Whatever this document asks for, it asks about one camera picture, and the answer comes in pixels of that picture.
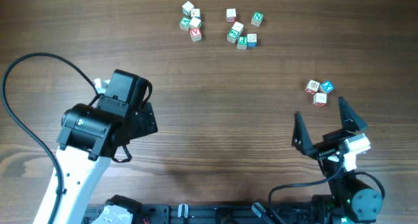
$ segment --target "black cable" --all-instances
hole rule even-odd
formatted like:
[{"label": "black cable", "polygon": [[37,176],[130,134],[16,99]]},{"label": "black cable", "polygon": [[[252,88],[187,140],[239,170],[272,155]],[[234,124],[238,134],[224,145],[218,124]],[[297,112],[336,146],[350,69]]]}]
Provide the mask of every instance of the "black cable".
[{"label": "black cable", "polygon": [[342,156],[340,156],[340,162],[338,165],[338,169],[337,171],[330,177],[316,181],[316,182],[308,182],[308,183],[302,183],[302,184],[286,184],[286,185],[279,185],[275,188],[273,188],[270,193],[268,194],[268,207],[270,208],[271,213],[273,214],[273,216],[281,223],[281,224],[286,224],[285,221],[283,221],[283,219],[279,216],[279,214],[274,210],[273,205],[272,205],[272,195],[275,191],[280,190],[280,189],[285,189],[285,188],[292,188],[292,187],[309,187],[309,186],[313,186],[313,185],[319,185],[319,184],[324,184],[327,183],[329,181],[331,181],[332,179],[335,178],[335,176],[337,176],[340,171],[343,168],[343,159]]},{"label": "black cable", "polygon": [[365,175],[365,176],[368,176],[369,178],[371,178],[376,183],[376,185],[378,185],[378,187],[380,189],[381,199],[382,200],[385,199],[385,195],[386,195],[385,188],[383,187],[383,185],[380,183],[380,181],[375,176],[373,176],[371,174],[368,174],[367,172],[355,172],[354,175]]},{"label": "black cable", "polygon": [[52,212],[51,212],[51,216],[48,220],[48,224],[52,224],[54,222],[54,219],[57,215],[57,211],[58,211],[58,207],[59,207],[59,202],[61,201],[61,195],[62,195],[62,191],[63,191],[63,172],[61,170],[61,167],[58,163],[58,160],[55,158],[54,154],[51,152],[51,150],[47,147],[47,145],[35,134],[33,133],[24,123],[22,123],[19,118],[16,116],[16,114],[12,111],[12,109],[10,108],[10,105],[8,104],[7,98],[6,98],[6,81],[7,81],[7,77],[8,74],[11,72],[11,70],[17,65],[19,64],[19,62],[28,59],[30,57],[38,57],[38,56],[44,56],[44,57],[52,57],[55,59],[58,59],[60,61],[65,62],[66,64],[70,65],[73,69],[75,69],[79,74],[81,74],[81,76],[83,76],[83,78],[85,80],[87,80],[87,82],[93,87],[96,95],[98,95],[97,90],[93,84],[93,82],[78,68],[76,67],[76,65],[72,64],[70,61],[54,55],[54,54],[49,54],[49,53],[33,53],[33,54],[27,54],[24,55],[22,57],[19,57],[16,61],[14,61],[12,64],[10,64],[10,66],[8,67],[8,69],[6,70],[5,75],[3,76],[3,81],[1,83],[1,98],[3,100],[3,103],[5,105],[5,108],[7,110],[7,112],[10,114],[10,116],[12,117],[12,119],[29,135],[31,136],[31,138],[33,138],[33,140],[35,140],[36,142],[38,142],[38,144],[44,149],[44,151],[46,152],[46,154],[48,154],[49,158],[51,159],[52,163],[54,164],[55,170],[57,172],[57,178],[58,178],[58,185],[57,185],[57,197],[55,199],[55,203],[54,203],[54,207],[52,208]]}]

